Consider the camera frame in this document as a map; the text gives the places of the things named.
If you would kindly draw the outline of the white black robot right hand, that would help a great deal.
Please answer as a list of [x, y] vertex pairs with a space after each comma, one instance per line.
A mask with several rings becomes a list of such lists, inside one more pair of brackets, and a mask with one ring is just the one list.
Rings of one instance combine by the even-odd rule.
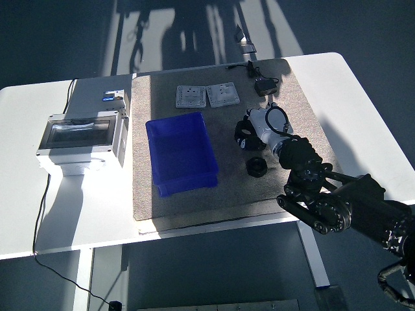
[[284, 140], [293, 137], [286, 112], [274, 102], [266, 108], [246, 110], [234, 131], [234, 140], [241, 149], [262, 151], [268, 146], [273, 154]]

